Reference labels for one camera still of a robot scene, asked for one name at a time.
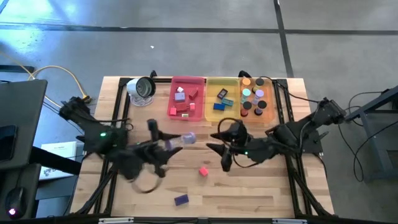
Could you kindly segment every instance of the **blue block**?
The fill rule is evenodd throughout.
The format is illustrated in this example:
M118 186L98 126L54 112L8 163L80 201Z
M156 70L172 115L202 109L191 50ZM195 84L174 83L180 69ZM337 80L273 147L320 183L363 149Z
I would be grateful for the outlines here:
M175 206L179 206L184 203L188 203L189 202L188 195L176 197L176 198L174 198L174 202L175 202Z
M215 103L214 106L213 106L213 110L224 111L224 109L225 109L225 105L221 104L221 103Z
M185 101L185 93L174 93L174 100L177 102Z
M227 100L226 98L223 98L223 100L221 101L222 104L227 105L227 106L232 106L234 105L234 101L232 100Z

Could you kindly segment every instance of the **pink block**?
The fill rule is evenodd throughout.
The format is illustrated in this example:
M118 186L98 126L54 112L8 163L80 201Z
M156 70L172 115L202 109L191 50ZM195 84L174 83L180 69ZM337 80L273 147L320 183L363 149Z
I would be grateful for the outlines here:
M195 104L194 103L190 103L189 104L189 110L190 111L194 111L195 110Z
M170 115L177 115L177 109L176 108L170 108Z
M200 173L202 176L206 177L207 174L209 174L209 171L206 169L206 167L201 167L200 170L199 170L199 173Z

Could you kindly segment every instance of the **wooden tabletop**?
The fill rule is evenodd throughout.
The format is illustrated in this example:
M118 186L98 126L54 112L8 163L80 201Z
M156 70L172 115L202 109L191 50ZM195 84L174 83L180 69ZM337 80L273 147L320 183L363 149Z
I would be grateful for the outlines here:
M104 77L95 118L110 119L112 117L116 92L120 77ZM301 78L288 78L289 91L297 96L307 97L304 81ZM204 118L200 122L174 121L167 117L167 105L170 94L169 83L157 83L153 104L138 108L130 104L129 118L134 130L129 132L129 144L149 139L147 130L148 119L157 120L159 129L166 133L184 134L193 131L197 135L197 143L185 147L169 160L169 171L162 185L150 194L137 194L131 184L123 176L118 175L114 195L112 216L129 217L248 217L273 218L293 217L292 199L287 178L285 159L282 156L265 161L256 167L239 168L232 165L231 171L225 173L221 169L221 157L208 149L207 142L220 143L210 138L216 132L218 123L208 122ZM122 115L124 97L120 106L119 117ZM307 101L291 98L295 120L310 113ZM268 124L245 123L254 137L264 137L264 131L279 123L277 116ZM242 165L251 164L248 158L238 156ZM314 155L304 155L303 163L307 184L314 196L333 213L328 184L321 162ZM208 177L202 177L198 170L205 166L209 170ZM76 186L71 212L77 211L89 199L98 185L102 160L96 155L85 159ZM136 180L138 186L150 189L156 177L143 170ZM108 197L109 184L105 189L102 209ZM189 203L176 207L174 198L188 194ZM298 191L300 208L304 211L301 191Z

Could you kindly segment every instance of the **concrete floor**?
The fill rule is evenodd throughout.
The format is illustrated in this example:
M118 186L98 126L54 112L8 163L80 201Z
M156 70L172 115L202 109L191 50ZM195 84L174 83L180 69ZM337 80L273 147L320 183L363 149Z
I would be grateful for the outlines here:
M398 29L398 2L394 0L280 0L280 7L286 29ZM10 0L0 14L0 23L278 28L272 0ZM359 92L382 91L398 83L398 35L287 34L286 38L294 77L305 79L309 98L327 96L345 108L351 96ZM149 75L151 70L158 75L236 76L246 70L253 76L287 76L279 34L0 29L0 50L37 68L61 65L70 69L93 97L98 96L103 76ZM10 62L0 57L0 63ZM49 81L47 94L57 102L80 95L74 81L60 70L47 70L39 77ZM19 81L27 75L0 73L0 78ZM353 104L362 105L373 97L360 96ZM385 124L396 120L386 119ZM357 182L353 156L337 127L322 130L330 131L322 143L336 214L396 222L398 182ZM353 124L342 125L342 130L354 149L366 139L364 131ZM34 144L72 141L77 134L76 129L44 108ZM365 147L359 155L365 175L374 170L370 152ZM70 195L73 181L63 180L61 185L67 186L66 190L43 198ZM65 208L53 204L66 202L65 197L40 201L38 216L60 215Z

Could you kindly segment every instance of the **paper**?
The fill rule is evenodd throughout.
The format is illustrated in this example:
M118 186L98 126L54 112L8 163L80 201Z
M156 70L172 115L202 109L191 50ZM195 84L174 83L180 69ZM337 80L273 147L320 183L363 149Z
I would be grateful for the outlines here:
M76 157L76 142L61 142L53 144L43 144L42 149L54 153L62 157L71 157L69 159L75 160ZM42 167L40 171L39 180L57 179L62 177L71 177L73 174L68 174L59 170L48 167Z

